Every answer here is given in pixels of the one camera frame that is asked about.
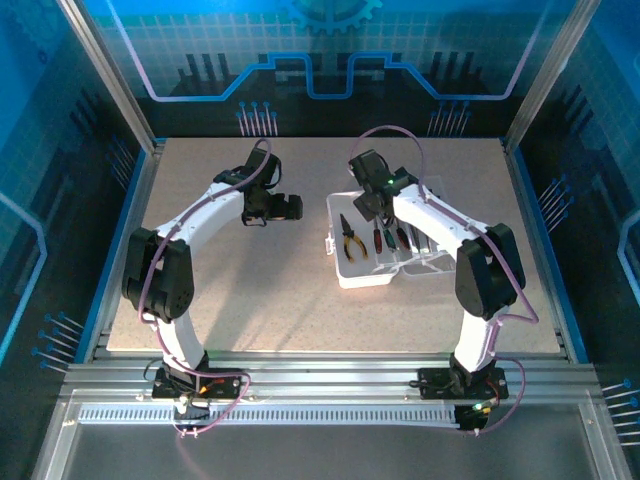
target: pink cable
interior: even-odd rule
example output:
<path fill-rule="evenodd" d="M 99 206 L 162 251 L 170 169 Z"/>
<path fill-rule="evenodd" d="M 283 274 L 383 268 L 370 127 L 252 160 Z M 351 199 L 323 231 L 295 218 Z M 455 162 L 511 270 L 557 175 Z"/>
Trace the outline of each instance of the pink cable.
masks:
<path fill-rule="evenodd" d="M 171 227 L 171 229 L 167 233 L 167 236 L 162 240 L 162 242 L 160 242 L 160 245 L 158 246 L 158 249 L 156 250 L 155 255 L 151 259 L 151 263 L 149 264 L 149 270 L 147 271 L 147 276 L 145 277 L 144 283 L 142 285 L 142 292 L 140 294 L 140 301 L 138 302 L 138 320 L 140 320 L 140 322 L 142 322 L 144 324 L 147 324 L 147 325 L 148 324 L 157 325 L 157 320 L 155 320 L 155 319 L 154 320 L 145 320 L 142 315 L 144 313 L 144 305 L 145 305 L 145 302 L 147 300 L 147 296 L 149 295 L 149 288 L 151 287 L 151 280 L 153 279 L 153 273 L 155 272 L 156 266 L 158 265 L 158 262 L 160 261 L 160 258 L 162 257 L 162 254 L 164 253 L 164 250 L 166 249 L 167 245 L 169 244 L 169 241 L 171 240 L 171 238 L 173 238 L 173 236 L 180 231 L 180 229 L 182 228 L 182 225 L 184 225 L 184 223 L 194 213 L 196 213 L 198 210 L 200 210 L 207 203 L 212 202 L 216 198 L 222 197 L 223 195 L 227 195 L 228 193 L 231 193 L 231 192 L 233 192 L 235 190 L 239 190 L 243 186 L 245 186 L 245 185 L 251 183 L 253 180 L 255 180 L 255 178 L 260 174 L 260 172 L 262 172 L 264 167 L 267 165 L 267 162 L 269 161 L 269 157 L 271 156 L 271 141 L 268 138 L 264 138 L 264 137 L 260 138 L 255 143 L 253 148 L 256 148 L 258 145 L 260 145 L 263 142 L 267 144 L 267 153 L 265 154 L 264 159 L 262 160 L 262 163 L 256 169 L 255 172 L 253 172 L 251 175 L 249 175 L 247 178 L 245 178 L 241 182 L 237 183 L 236 185 L 230 186 L 229 188 L 225 188 L 224 190 L 216 192 L 213 195 L 210 195 L 207 198 L 204 198 L 204 199 L 200 200 L 198 203 L 194 204 L 191 208 L 189 208 L 189 210 L 187 210 L 184 213 L 184 215 L 182 215 L 182 217 L 180 217 L 180 219 L 176 222 L 176 224 L 173 227 Z M 174 424 L 174 428 L 176 428 L 178 431 L 180 431 L 181 434 L 185 433 L 186 435 L 196 436 L 199 433 L 204 433 L 204 432 L 206 432 L 208 430 L 211 430 L 213 427 L 218 425 L 222 420 L 224 420 L 227 416 L 229 416 L 229 414 L 238 405 L 238 403 L 240 403 L 240 400 L 242 399 L 242 397 L 244 397 L 246 395 L 246 393 L 249 390 L 249 387 L 251 385 L 251 375 L 249 375 L 248 373 L 245 373 L 245 372 L 209 373 L 209 372 L 198 372 L 197 370 L 193 370 L 192 368 L 189 368 L 186 365 L 183 365 L 169 351 L 169 349 L 167 348 L 167 345 L 164 343 L 164 340 L 162 339 L 162 335 L 160 334 L 160 329 L 158 329 L 157 327 L 156 327 L 156 335 L 158 337 L 158 341 L 160 343 L 160 347 L 162 348 L 162 351 L 164 352 L 164 354 L 169 356 L 186 373 L 189 373 L 191 375 L 195 375 L 196 377 L 204 377 L 204 378 L 243 377 L 243 378 L 246 379 L 244 388 L 240 392 L 240 395 L 238 395 L 238 397 L 233 402 L 231 402 L 229 407 L 224 412 L 222 412 L 222 414 L 216 420 L 214 420 L 212 423 L 210 423 L 209 425 L 207 425 L 205 427 L 200 427 L 200 428 L 195 428 L 194 427 L 194 429 L 191 432 L 182 432 Z"/>

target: white plastic tray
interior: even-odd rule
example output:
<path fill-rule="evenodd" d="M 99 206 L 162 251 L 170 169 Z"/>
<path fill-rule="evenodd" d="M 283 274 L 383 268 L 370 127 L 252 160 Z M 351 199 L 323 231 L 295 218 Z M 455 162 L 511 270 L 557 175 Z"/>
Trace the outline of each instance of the white plastic tray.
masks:
<path fill-rule="evenodd" d="M 428 177 L 425 184 L 433 193 L 440 195 L 446 201 L 442 181 L 439 177 Z M 382 253 L 376 254 L 373 243 L 373 222 L 366 222 L 353 205 L 353 201 L 362 193 L 343 192 L 334 193 L 327 197 L 329 211 L 329 234 L 326 239 L 327 255 L 335 255 L 336 275 L 342 288 L 361 288 L 387 285 L 398 273 L 404 273 L 412 278 L 425 275 L 447 274 L 455 270 L 455 262 L 450 255 L 438 251 L 438 246 L 428 239 L 424 233 L 419 233 L 421 250 L 418 250 L 410 225 L 401 222 L 402 228 L 409 237 L 411 251 L 400 247 L 395 230 L 397 225 L 390 228 L 398 250 L 391 252 L 383 237 Z M 340 214 L 343 214 L 349 225 L 367 248 L 368 258 L 364 259 L 360 248 L 351 243 L 351 254 L 355 258 L 350 263 L 344 253 L 342 225 Z"/>

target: screwdriver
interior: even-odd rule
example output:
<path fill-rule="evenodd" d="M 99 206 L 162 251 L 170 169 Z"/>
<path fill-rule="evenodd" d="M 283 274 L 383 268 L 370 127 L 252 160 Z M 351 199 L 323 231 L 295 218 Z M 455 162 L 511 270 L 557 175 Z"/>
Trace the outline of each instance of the screwdriver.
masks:
<path fill-rule="evenodd" d="M 387 248 L 391 253 L 397 250 L 396 242 L 393 240 L 393 235 L 391 235 L 391 232 L 387 228 L 384 229 L 384 241 L 387 243 Z"/>
<path fill-rule="evenodd" d="M 396 224 L 398 228 L 396 228 L 396 234 L 398 235 L 398 240 L 400 240 L 400 245 L 404 247 L 405 250 L 411 250 L 411 245 L 409 245 L 409 237 L 407 237 L 407 232 L 400 226 L 400 221 L 396 219 Z"/>
<path fill-rule="evenodd" d="M 378 219 L 373 219 L 373 243 L 376 246 L 376 253 L 380 255 L 382 253 L 382 237 L 380 237 L 380 228 L 378 227 Z"/>
<path fill-rule="evenodd" d="M 411 230 L 411 236 L 413 237 L 413 243 L 416 246 L 416 250 L 418 250 L 418 253 L 420 253 L 420 233 L 418 232 L 418 229 L 413 225 L 409 225 L 409 229 Z"/>

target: aluminum frame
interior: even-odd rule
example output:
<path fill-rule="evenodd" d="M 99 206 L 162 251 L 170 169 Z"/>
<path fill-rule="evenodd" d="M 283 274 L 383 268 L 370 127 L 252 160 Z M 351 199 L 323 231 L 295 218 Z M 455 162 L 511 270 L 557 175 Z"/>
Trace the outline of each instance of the aluminum frame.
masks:
<path fill-rule="evenodd" d="M 506 150 L 515 152 L 546 100 L 551 88 L 567 66 L 576 45 L 591 22 L 601 0 L 579 0 L 553 42 L 536 78 L 506 135 Z"/>
<path fill-rule="evenodd" d="M 33 478 L 63 478 L 67 458 L 71 457 L 77 440 L 78 426 L 84 422 L 83 406 L 111 409 L 120 406 L 129 410 L 169 406 L 171 402 L 150 397 L 151 384 L 142 377 L 148 363 L 146 359 L 112 359 L 70 366 Z M 352 354 L 332 358 L 312 354 L 225 353 L 213 364 L 222 368 L 240 367 L 252 376 L 252 386 L 240 408 L 250 407 L 254 411 L 295 412 L 304 406 L 325 409 L 344 406 L 356 411 L 374 408 L 402 412 L 471 403 L 420 400 L 419 392 L 408 386 L 408 381 L 416 378 L 418 368 L 446 368 L 448 360 L 441 355 Z M 561 356 L 550 358 L 548 355 L 526 357 L 523 364 L 527 372 L 527 393 L 522 405 L 578 405 L 601 478 L 632 478 L 621 447 L 615 441 L 615 431 L 593 366 L 571 364 Z M 509 362 L 500 362 L 499 366 L 505 368 L 511 388 L 510 398 L 503 402 L 509 406 L 521 387 L 519 370 Z M 371 420 L 367 424 L 406 424 L 400 420 L 394 423 L 381 415 L 379 421 Z M 132 422 L 123 417 L 119 422 L 115 419 L 110 423 Z M 171 421 L 165 418 L 164 422 L 153 423 L 166 423 L 169 427 Z"/>
<path fill-rule="evenodd" d="M 92 30 L 89 16 L 74 0 L 58 2 L 142 148 L 147 153 L 155 155 L 155 162 L 147 162 L 144 178 L 141 176 L 141 181 L 136 186 L 134 204 L 125 227 L 127 232 L 142 219 L 160 149 L 156 148 L 151 129 L 128 86 L 110 60 L 104 45 L 94 35 L 95 30 Z M 576 4 L 509 130 L 507 159 L 510 160 L 510 169 L 515 172 L 516 181 L 521 182 L 522 178 L 513 159 L 515 148 L 568 61 L 599 3 L 600 0 L 581 0 Z M 520 201 L 523 211 L 529 211 L 529 199 L 519 200 L 524 200 Z M 539 242 L 539 238 L 532 238 L 533 243 Z M 119 257 L 117 255 L 116 259 L 122 260 L 122 248 L 118 250 Z M 543 283 L 553 292 L 548 265 L 544 268 L 546 261 L 544 258 L 537 258 L 536 261 L 539 268 L 542 266 L 540 270 Z M 118 274 L 121 274 L 118 261 L 115 265 L 109 277 L 110 288 L 119 283 Z M 97 323 L 99 328 L 94 332 L 92 348 L 89 348 L 85 359 L 93 360 L 93 363 L 71 365 L 69 368 L 33 478 L 63 478 L 66 462 L 71 456 L 74 442 L 77 441 L 78 422 L 83 405 L 157 405 L 157 402 L 150 398 L 149 383 L 142 378 L 149 362 L 148 354 L 113 354 L 103 348 L 108 337 L 109 312 L 117 306 L 117 303 L 113 303 L 113 297 L 105 295 L 100 305 Z M 589 364 L 573 363 L 576 361 L 576 352 L 563 321 L 561 302 L 552 295 L 552 304 L 556 326 L 560 330 L 560 345 L 566 348 L 568 358 L 564 352 L 560 355 L 519 355 L 520 358 L 524 357 L 528 383 L 523 405 L 579 405 L 599 474 L 602 478 L 631 478 L 621 447 L 615 436 L 611 438 L 612 422 L 595 370 Z M 293 408 L 299 405 L 330 404 L 429 408 L 443 402 L 420 400 L 418 392 L 408 387 L 408 381 L 415 379 L 418 368 L 448 367 L 448 359 L 441 355 L 223 353 L 216 356 L 215 365 L 240 367 L 249 371 L 254 383 L 248 392 L 247 400 L 258 408 L 269 405 Z M 522 380 L 519 379 L 519 371 L 515 367 L 508 363 L 501 366 L 505 367 L 507 380 L 512 388 L 510 399 L 504 401 L 505 405 L 510 405 L 515 397 L 513 390 L 522 385 Z"/>
<path fill-rule="evenodd" d="M 75 0 L 57 1 L 136 140 L 147 154 L 153 153 L 155 135 L 102 39 L 94 33 L 97 29 L 91 16 Z"/>

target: white plastic arm segment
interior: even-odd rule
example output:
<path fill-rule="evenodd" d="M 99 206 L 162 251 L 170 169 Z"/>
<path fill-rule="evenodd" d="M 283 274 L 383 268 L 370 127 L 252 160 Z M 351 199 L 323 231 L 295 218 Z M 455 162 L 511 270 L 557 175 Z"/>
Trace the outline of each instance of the white plastic arm segment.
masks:
<path fill-rule="evenodd" d="M 210 197 L 225 188 L 229 188 L 229 185 L 226 183 L 212 183 L 205 194 L 202 195 L 197 202 Z M 191 247 L 191 258 L 194 259 L 200 249 L 206 245 L 211 238 L 213 238 L 218 230 L 231 220 L 239 219 L 243 210 L 244 194 L 234 190 L 231 193 L 227 193 L 222 197 L 216 198 L 213 202 L 206 204 L 194 213 L 191 218 L 182 225 L 180 231 L 176 233 L 171 240 L 184 240 L 187 242 L 187 245 Z M 182 218 L 182 215 L 184 215 L 185 212 L 182 212 L 176 218 L 164 225 L 159 226 L 156 229 L 158 231 L 158 235 L 160 237 L 165 237 L 169 233 L 169 230 L 171 230 L 178 220 Z"/>
<path fill-rule="evenodd" d="M 473 223 L 479 230 L 487 230 L 486 224 L 463 215 L 429 192 L 427 192 L 427 195 L 430 195 L 429 198 L 432 201 L 445 207 L 450 212 L 462 217 L 469 223 Z M 420 198 L 417 185 L 409 185 L 402 189 L 400 195 L 393 197 L 393 210 L 399 220 L 410 223 L 424 232 L 425 235 L 444 248 L 454 260 L 456 260 L 458 248 L 462 245 L 462 242 L 464 240 L 473 240 L 477 237 L 477 235 L 466 230 L 459 223 L 425 203 Z"/>
<path fill-rule="evenodd" d="M 225 188 L 229 188 L 226 183 L 212 183 L 207 192 L 197 201 L 212 196 Z M 211 240 L 222 226 L 232 220 L 239 220 L 243 209 L 244 194 L 241 192 L 233 191 L 216 198 L 194 213 L 171 240 L 184 240 L 191 247 L 191 261 L 193 262 L 200 249 Z M 183 215 L 184 212 L 158 227 L 158 235 L 165 237 Z M 205 351 L 196 337 L 189 311 L 170 323 L 158 319 L 157 324 L 162 341 L 171 352 L 171 356 L 164 355 L 165 363 L 179 370 L 182 370 L 180 364 L 195 369 L 202 360 Z"/>
<path fill-rule="evenodd" d="M 450 212 L 455 213 L 479 230 L 487 231 L 486 224 L 458 212 L 429 192 L 427 192 L 427 195 L 430 195 L 430 201 L 436 202 Z M 432 205 L 425 203 L 420 198 L 417 185 L 403 188 L 400 195 L 393 198 L 393 210 L 398 219 L 424 232 L 425 235 L 444 248 L 454 260 L 457 260 L 458 248 L 463 241 L 477 238 L 476 234 L 444 215 Z M 499 328 L 497 318 L 506 313 L 506 311 L 508 311 L 508 308 L 502 309 L 489 321 L 474 317 L 467 311 L 464 312 L 460 340 L 454 351 L 454 356 L 468 372 L 480 370 L 493 359 L 493 352 L 488 351 L 491 332 L 493 329 Z"/>

